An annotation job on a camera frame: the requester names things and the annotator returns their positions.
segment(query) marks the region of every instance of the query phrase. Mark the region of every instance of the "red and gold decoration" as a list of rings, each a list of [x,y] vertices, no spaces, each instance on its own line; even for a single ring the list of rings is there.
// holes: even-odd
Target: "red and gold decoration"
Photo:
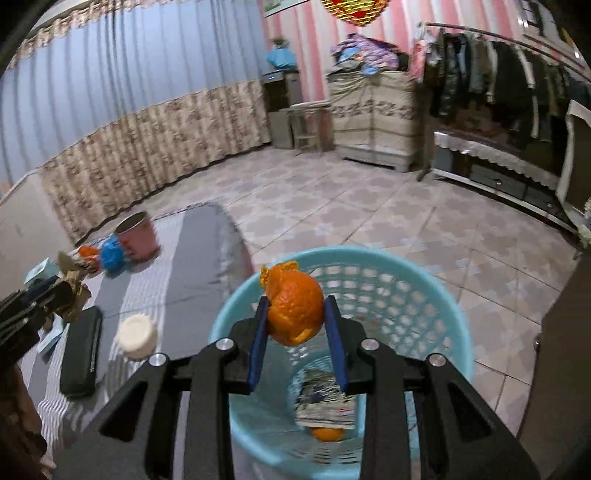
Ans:
[[[382,14],[388,0],[322,0],[322,3],[336,18],[363,27]]]

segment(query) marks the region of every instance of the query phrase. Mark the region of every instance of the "curtain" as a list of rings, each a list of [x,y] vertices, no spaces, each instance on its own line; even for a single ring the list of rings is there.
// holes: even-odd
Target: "curtain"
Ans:
[[[23,43],[0,85],[0,180],[40,167],[73,241],[269,141],[254,0],[97,1]]]

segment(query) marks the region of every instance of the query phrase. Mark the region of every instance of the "silver screw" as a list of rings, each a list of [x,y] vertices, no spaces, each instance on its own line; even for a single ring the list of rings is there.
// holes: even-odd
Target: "silver screw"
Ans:
[[[429,363],[434,367],[442,367],[447,363],[445,357],[440,353],[434,353],[429,356]]]
[[[160,367],[166,363],[166,355],[163,353],[155,353],[154,355],[150,355],[148,362],[152,367]]]
[[[377,350],[379,348],[379,342],[375,338],[366,338],[361,342],[361,348],[369,352]]]
[[[234,346],[234,340],[231,338],[220,338],[216,342],[216,348],[218,350],[230,350]]]

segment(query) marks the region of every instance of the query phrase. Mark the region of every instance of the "newspaper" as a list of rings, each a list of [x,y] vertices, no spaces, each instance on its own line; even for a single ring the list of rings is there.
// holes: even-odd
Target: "newspaper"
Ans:
[[[342,393],[332,373],[308,370],[295,407],[295,422],[300,426],[355,428],[355,396]]]

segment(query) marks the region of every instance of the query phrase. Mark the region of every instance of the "blue curtain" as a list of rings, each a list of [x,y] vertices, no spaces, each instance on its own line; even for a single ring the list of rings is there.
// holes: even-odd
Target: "blue curtain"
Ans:
[[[266,68],[256,0],[156,3],[72,28],[0,80],[0,181],[126,113]]]

